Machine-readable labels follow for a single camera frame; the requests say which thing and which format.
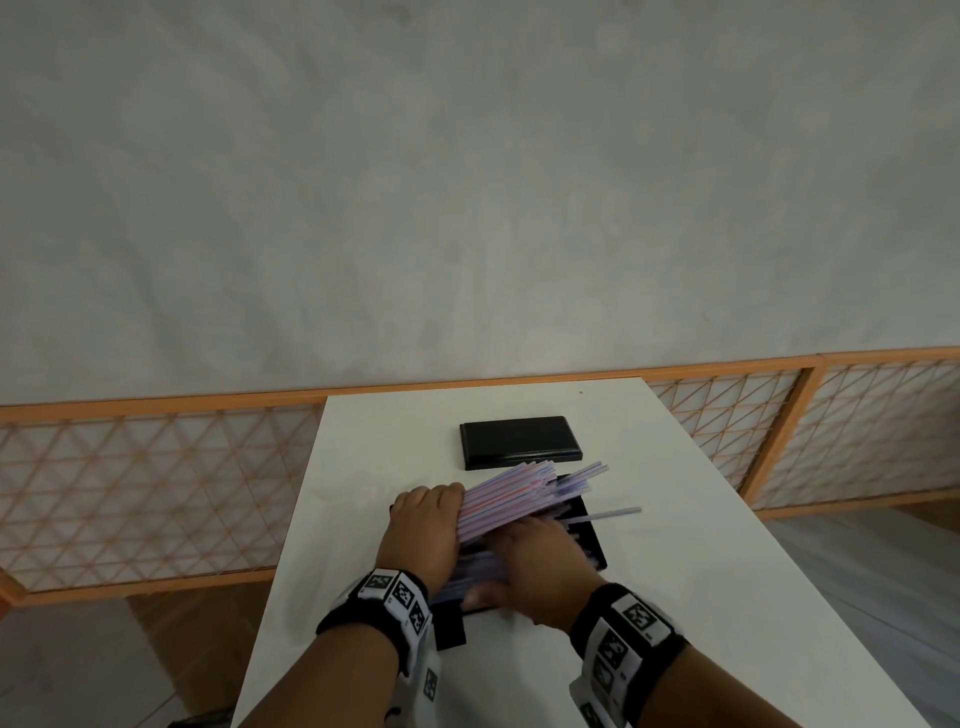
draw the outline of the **forearm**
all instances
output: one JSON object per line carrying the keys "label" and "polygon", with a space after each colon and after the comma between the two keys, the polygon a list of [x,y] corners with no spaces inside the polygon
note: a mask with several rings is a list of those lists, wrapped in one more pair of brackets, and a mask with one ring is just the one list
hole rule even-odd
{"label": "forearm", "polygon": [[636,728],[798,728],[709,657],[684,648],[660,678]]}
{"label": "forearm", "polygon": [[318,636],[241,728],[380,728],[396,681],[396,648],[366,624]]}

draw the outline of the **left hand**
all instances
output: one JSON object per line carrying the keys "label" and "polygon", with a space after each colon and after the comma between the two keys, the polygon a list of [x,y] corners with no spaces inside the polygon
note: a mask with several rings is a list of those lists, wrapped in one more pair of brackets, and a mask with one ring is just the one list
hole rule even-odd
{"label": "left hand", "polygon": [[462,483],[420,486],[401,493],[390,510],[390,525],[376,552],[378,569],[416,574],[429,595],[442,587],[457,562],[457,517],[464,502]]}

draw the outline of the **right hand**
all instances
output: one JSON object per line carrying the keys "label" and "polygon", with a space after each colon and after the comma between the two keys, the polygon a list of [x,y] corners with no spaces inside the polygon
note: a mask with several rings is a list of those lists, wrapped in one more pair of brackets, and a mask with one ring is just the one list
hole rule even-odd
{"label": "right hand", "polygon": [[510,583],[472,587],[464,609],[506,607],[569,633],[590,595],[606,583],[556,521],[527,517],[497,528],[484,541],[507,565]]}

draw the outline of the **concrete wall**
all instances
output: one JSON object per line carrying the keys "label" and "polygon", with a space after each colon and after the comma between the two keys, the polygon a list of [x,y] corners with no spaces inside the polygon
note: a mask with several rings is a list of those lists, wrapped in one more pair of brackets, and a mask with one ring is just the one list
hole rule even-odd
{"label": "concrete wall", "polygon": [[960,343],[954,0],[0,8],[0,402]]}

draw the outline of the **white table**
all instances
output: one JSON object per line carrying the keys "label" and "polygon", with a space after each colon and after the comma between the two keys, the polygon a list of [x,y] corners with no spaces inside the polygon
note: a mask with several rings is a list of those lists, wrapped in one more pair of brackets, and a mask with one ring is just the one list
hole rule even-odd
{"label": "white table", "polygon": [[[611,471],[590,511],[606,575],[649,595],[710,658],[813,728],[922,728],[903,694],[642,380],[559,382],[331,398],[256,638],[234,725],[309,645],[347,583],[372,567],[394,495],[463,470],[458,425],[565,415],[585,463]],[[490,612],[443,653],[441,725],[576,726],[579,661],[565,635]]]}

